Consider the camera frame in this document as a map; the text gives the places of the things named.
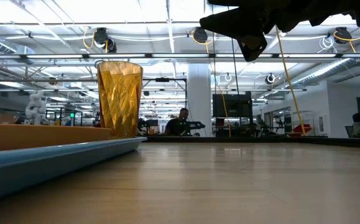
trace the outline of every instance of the table surface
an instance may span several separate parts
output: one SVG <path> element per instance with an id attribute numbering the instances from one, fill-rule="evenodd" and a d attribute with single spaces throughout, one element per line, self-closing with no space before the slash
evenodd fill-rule
<path id="1" fill-rule="evenodd" d="M 0 199 L 0 223 L 360 223 L 360 149 L 145 143 Z"/>

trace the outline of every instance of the computer screen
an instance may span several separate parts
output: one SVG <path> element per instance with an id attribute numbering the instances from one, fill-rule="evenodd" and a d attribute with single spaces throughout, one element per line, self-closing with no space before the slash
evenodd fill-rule
<path id="1" fill-rule="evenodd" d="M 221 94 L 213 94 L 213 117 L 215 118 L 238 118 L 249 117 L 251 105 L 250 95 L 229 95 L 224 94 L 224 101 L 227 114 L 225 113 L 223 96 Z"/>
<path id="2" fill-rule="evenodd" d="M 150 127 L 156 127 L 158 126 L 158 120 L 147 120 L 147 123 Z"/>

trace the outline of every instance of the red object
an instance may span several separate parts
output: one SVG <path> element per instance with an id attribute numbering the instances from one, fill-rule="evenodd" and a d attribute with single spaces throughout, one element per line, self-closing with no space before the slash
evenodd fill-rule
<path id="1" fill-rule="evenodd" d="M 304 124 L 304 130 L 305 132 L 309 132 L 311 130 L 311 125 Z M 296 128 L 293 129 L 293 133 L 288 134 L 290 137 L 301 137 L 303 134 L 302 125 L 299 124 Z"/>

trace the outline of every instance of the blue tray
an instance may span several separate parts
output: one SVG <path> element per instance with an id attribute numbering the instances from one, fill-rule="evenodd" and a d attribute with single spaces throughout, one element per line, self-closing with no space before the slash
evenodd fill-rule
<path id="1" fill-rule="evenodd" d="M 146 138 L 0 151 L 0 197 L 136 150 Z"/>

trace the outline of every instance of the pillar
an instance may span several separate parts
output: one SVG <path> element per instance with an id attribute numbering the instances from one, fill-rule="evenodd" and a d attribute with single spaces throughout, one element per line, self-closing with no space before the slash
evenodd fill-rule
<path id="1" fill-rule="evenodd" d="M 201 137 L 211 137 L 211 91 L 209 64 L 188 65 L 188 104 L 189 121 L 200 121 L 206 125 L 204 129 L 196 130 Z"/>

